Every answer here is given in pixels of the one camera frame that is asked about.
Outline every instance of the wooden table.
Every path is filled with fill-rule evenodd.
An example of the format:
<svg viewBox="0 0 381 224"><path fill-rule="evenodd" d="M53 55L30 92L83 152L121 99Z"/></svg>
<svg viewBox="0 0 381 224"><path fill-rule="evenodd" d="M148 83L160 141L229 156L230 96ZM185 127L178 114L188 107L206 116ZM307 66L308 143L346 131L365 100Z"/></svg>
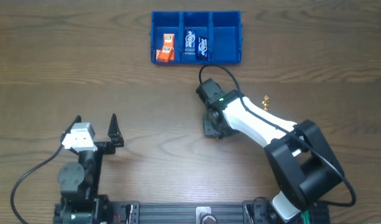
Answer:
<svg viewBox="0 0 381 224"><path fill-rule="evenodd" d="M228 66L257 105L322 129L353 184L333 223L381 222L381 1L0 0L0 223L18 223L12 186L48 158L80 114L106 139L116 113L125 147L106 156L100 193L140 202L241 202L279 191L263 149L244 134L203 134L200 66L150 62L153 10L242 11L240 65ZM224 72L206 69L224 89ZM50 223L62 151L26 178L16 206ZM325 199L350 200L343 184Z"/></svg>

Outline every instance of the black cable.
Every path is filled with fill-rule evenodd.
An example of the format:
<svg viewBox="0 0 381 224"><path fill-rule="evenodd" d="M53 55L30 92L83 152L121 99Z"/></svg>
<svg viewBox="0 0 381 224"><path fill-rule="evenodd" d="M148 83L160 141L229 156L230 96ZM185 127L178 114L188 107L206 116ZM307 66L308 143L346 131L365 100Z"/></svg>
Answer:
<svg viewBox="0 0 381 224"><path fill-rule="evenodd" d="M240 91L240 86L239 86L239 83L237 82L236 78L234 77L234 75L225 67L223 66L220 66L220 65L203 65L202 68L200 69L200 72L198 73L198 80L200 81L200 84L202 84L202 81L201 81L201 72L203 71L203 69L205 67L208 67L208 66L216 66L216 67L219 67L221 69L223 69L225 72L227 72L227 74L230 75L230 77L232 77L233 79L233 82L234 84L236 85L236 88L237 88L237 91L239 92L239 96L241 96L241 91ZM327 164L336 174L337 176L344 182L345 186L347 187L347 189L349 190L349 193L351 194L351 197L352 197L352 200L351 202L349 203L340 203L340 202L330 202L330 201L326 201L326 200L320 200L320 202L323 202L327 205L334 205L334 206L338 206L338 207L351 207L353 206L355 203L356 203L356 193L354 192L354 189L351 185L351 183L346 179L346 177L344 175L342 175L330 162L327 161L326 158L324 158L322 155L320 155L318 152L316 152L309 144L305 143L303 140L301 140L299 137L295 136L293 133L287 131L286 129L280 127L279 125L277 124L274 124L268 120L266 120L265 118L255 114L253 111L251 111L247 106L246 104L244 103L242 97L239 97L240 98L240 101L241 101L241 104L242 106L244 107L244 109L249 112L250 114L254 115L256 118L262 120L263 122L271 125L272 127L274 127L275 129L278 129L282 132L284 132L285 134L287 134L287 136L289 136L292 140L296 141L298 144L300 144L301 146L303 146L304 148L306 148L307 150L311 151L315 156L317 156L319 159L321 159L325 164Z"/></svg>
<svg viewBox="0 0 381 224"><path fill-rule="evenodd" d="M58 150L56 150L55 154L52 155L51 157L49 157L49 159L47 159L46 161L43 161L41 162L40 164L36 165L33 169L27 171L27 173L25 173L15 184L14 188L12 189L12 192L11 192L11 208L12 208L12 211L15 213L17 219L19 219L19 221L21 221L21 223L23 224L29 224L27 223L22 217L21 215L19 214L19 212L16 210L16 207L15 207L15 201L14 201L14 197L15 197L15 192L16 192L16 189L17 187L19 186L19 184L21 184L21 182L28 176L30 175L31 173L33 173L34 171L36 171L38 168L44 166L45 164L47 164L49 161L51 161L53 158L55 158L59 152L62 150L62 147L63 145L60 145Z"/></svg>

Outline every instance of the orange box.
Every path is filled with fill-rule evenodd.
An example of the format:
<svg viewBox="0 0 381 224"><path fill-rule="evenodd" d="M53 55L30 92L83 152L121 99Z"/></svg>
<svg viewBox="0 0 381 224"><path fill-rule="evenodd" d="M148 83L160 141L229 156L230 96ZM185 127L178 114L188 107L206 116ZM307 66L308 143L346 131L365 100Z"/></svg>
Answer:
<svg viewBox="0 0 381 224"><path fill-rule="evenodd" d="M161 50L155 51L155 59L158 60L158 56L160 55ZM172 49L172 54L170 60L175 60L175 49Z"/></svg>
<svg viewBox="0 0 381 224"><path fill-rule="evenodd" d="M164 34L163 46L173 47L175 45L175 34Z"/></svg>
<svg viewBox="0 0 381 224"><path fill-rule="evenodd" d="M157 57L159 62L169 62L173 52L172 47L163 46L163 49L160 51L160 54Z"/></svg>

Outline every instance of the blue tray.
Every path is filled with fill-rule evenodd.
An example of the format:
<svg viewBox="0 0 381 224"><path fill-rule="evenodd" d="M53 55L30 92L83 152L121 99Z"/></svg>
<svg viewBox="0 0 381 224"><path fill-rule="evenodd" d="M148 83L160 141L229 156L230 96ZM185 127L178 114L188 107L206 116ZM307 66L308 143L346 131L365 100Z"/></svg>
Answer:
<svg viewBox="0 0 381 224"><path fill-rule="evenodd" d="M222 64L241 62L240 11L154 11L150 33L150 58L156 64ZM208 60L184 53L185 30L208 38ZM163 47L163 35L175 34L175 60L159 62L155 51Z"/></svg>

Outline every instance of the wooden surface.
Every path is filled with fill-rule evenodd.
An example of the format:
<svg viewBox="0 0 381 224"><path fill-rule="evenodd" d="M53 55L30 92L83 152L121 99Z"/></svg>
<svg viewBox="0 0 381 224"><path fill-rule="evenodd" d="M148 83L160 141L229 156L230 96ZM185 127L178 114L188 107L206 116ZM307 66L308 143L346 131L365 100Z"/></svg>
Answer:
<svg viewBox="0 0 381 224"><path fill-rule="evenodd" d="M150 62L153 10L242 11L242 63L229 66L257 105L311 119L358 201L330 207L333 223L381 222L381 1L0 0L0 223L18 223L9 194L48 158L78 114L105 139L116 113L126 141L106 156L100 193L140 202L241 202L278 186L261 147L238 134L203 136L200 66ZM227 90L231 79L205 70ZM16 205L50 223L67 151L30 175ZM349 201L341 184L324 198Z"/></svg>

